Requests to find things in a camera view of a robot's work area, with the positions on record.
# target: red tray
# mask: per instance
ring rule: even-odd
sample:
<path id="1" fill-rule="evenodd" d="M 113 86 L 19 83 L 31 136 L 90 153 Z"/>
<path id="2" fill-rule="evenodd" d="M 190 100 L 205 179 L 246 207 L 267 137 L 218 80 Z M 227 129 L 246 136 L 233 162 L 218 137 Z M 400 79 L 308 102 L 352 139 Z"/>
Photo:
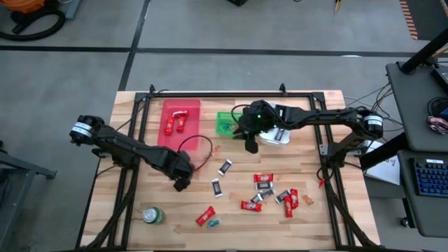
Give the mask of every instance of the red tray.
<path id="1" fill-rule="evenodd" d="M 166 146 L 177 151 L 182 141 L 188 137 L 199 134 L 201 101 L 198 99 L 167 99 L 163 102 L 162 116 L 160 117 L 159 137 L 157 145 Z M 171 117 L 173 112 L 188 111 L 188 117 L 182 133 L 176 131 L 179 123 L 174 121 L 173 133 L 169 136 L 165 135 L 165 125 L 167 119 Z M 193 151 L 197 149 L 198 138 L 192 138 L 182 145 L 182 150 Z"/>

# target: white paper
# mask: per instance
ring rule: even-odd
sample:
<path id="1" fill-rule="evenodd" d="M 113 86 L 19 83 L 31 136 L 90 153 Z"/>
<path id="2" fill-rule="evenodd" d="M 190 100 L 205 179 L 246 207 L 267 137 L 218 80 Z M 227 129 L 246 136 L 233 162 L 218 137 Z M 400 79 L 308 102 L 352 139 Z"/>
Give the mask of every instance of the white paper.
<path id="1" fill-rule="evenodd" d="M 374 141 L 372 145 L 369 147 L 367 152 L 373 151 L 374 149 L 383 145 L 378 141 Z M 392 184 L 400 185 L 400 163 L 398 161 L 397 156 L 391 157 L 374 167 L 367 170 L 366 176 L 369 176 L 374 179 L 379 179 L 381 181 L 389 182 Z"/>

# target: green tray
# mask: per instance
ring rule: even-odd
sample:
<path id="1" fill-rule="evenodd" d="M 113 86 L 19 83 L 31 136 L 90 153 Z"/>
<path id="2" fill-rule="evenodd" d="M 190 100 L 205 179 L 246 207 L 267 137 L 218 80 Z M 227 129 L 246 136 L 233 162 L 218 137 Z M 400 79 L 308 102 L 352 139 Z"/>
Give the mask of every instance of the green tray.
<path id="1" fill-rule="evenodd" d="M 238 120 L 243 113 L 233 113 Z M 216 119 L 216 133 L 221 136 L 233 136 L 233 132 L 238 128 L 238 124 L 233 120 L 230 112 L 218 112 Z"/>

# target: black desk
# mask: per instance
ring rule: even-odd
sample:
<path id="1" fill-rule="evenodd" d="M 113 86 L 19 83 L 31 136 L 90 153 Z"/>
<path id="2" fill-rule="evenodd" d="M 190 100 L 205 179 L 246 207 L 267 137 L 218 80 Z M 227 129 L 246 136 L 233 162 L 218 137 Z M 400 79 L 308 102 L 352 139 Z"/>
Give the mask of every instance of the black desk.
<path id="1" fill-rule="evenodd" d="M 361 166 L 372 167 L 399 150 L 448 153 L 448 136 L 435 133 L 426 123 L 427 103 L 434 97 L 447 96 L 431 76 L 434 68 L 419 66 L 411 75 L 402 73 L 397 64 L 388 64 L 386 70 L 405 132 L 364 155 Z"/>
<path id="2" fill-rule="evenodd" d="M 409 208 L 406 209 L 409 225 L 415 224 L 420 235 L 425 237 L 448 237 L 448 199 L 440 197 L 418 196 L 414 186 L 414 179 L 410 166 L 410 158 L 427 158 L 448 160 L 448 154 L 418 153 L 400 150 L 397 153 L 400 162 L 401 181 L 405 188 L 406 200 Z"/>
<path id="3" fill-rule="evenodd" d="M 361 157 L 361 167 L 367 169 L 398 155 L 410 226 L 415 224 L 423 236 L 448 237 L 448 199 L 417 196 L 407 161 L 410 157 L 448 159 L 448 135 L 434 132 L 426 123 L 427 103 L 447 94 L 431 76 L 432 66 L 419 66 L 410 75 L 402 73 L 397 64 L 388 64 L 386 70 L 405 132 Z"/>

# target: green soda can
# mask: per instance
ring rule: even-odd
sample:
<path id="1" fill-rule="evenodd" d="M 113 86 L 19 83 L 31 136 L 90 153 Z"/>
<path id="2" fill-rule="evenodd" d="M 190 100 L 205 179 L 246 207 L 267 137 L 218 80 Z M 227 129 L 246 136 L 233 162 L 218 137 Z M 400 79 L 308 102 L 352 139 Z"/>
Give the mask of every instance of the green soda can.
<path id="1" fill-rule="evenodd" d="M 143 211 L 143 221 L 147 224 L 160 225 L 165 222 L 166 217 L 165 212 L 155 206 Z"/>

